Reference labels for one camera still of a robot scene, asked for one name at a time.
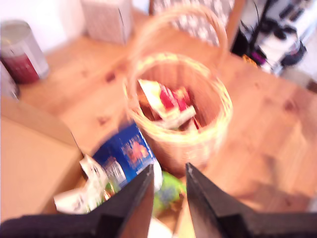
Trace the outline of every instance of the metal can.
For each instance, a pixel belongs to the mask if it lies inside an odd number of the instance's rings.
[[[21,20],[1,23],[1,60],[17,83],[32,83],[49,73],[29,24]]]
[[[14,99],[17,99],[20,94],[20,90],[1,61],[0,61],[0,78],[1,78],[0,95],[9,96],[9,97],[13,97]]]

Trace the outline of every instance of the wicker basket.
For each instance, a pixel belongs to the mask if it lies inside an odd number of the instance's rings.
[[[213,70],[186,56],[171,53],[141,57],[154,33],[182,14],[204,16],[214,27],[220,51]],[[203,167],[224,140],[232,117],[232,102],[216,73],[226,54],[225,29],[215,14],[203,6],[182,5],[170,8],[151,19],[136,39],[130,57],[128,78],[124,84],[127,113],[142,130],[162,167],[173,174],[184,174],[187,162]],[[180,86],[189,88],[196,105],[197,119],[203,125],[199,132],[163,129],[146,118],[138,101],[139,78],[158,81],[171,89]]]

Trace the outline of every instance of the red label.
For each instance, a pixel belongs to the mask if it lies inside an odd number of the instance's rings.
[[[33,65],[26,54],[11,58],[4,58],[10,69],[11,76],[17,83],[33,83],[39,79]]]

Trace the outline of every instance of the basket handle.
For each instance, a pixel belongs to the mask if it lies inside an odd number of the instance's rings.
[[[148,45],[151,44],[151,38],[154,36],[154,33],[172,20],[177,19],[181,15],[198,15],[205,17],[210,25],[214,28],[218,40],[219,40],[219,56],[217,57],[217,62],[215,62],[215,69],[218,70],[223,64],[226,53],[228,51],[228,38],[225,31],[225,28],[217,18],[217,16],[207,7],[198,5],[198,4],[188,4],[188,5],[177,5],[169,8],[165,12],[161,13],[153,17],[149,20],[146,25],[142,28],[141,32],[138,34],[138,37],[135,40],[134,46],[132,48],[132,52],[130,54],[130,71],[129,71],[129,79],[128,79],[128,95],[131,96],[131,102],[134,106],[139,106],[139,102],[137,100],[137,78],[136,74],[138,71],[138,61],[142,56],[142,53],[145,51]]]

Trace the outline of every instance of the green object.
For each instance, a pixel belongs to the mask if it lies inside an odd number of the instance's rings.
[[[186,186],[173,175],[163,173],[163,184],[159,191],[154,194],[153,213],[154,217],[169,208],[173,202],[180,199],[179,194],[186,193]]]

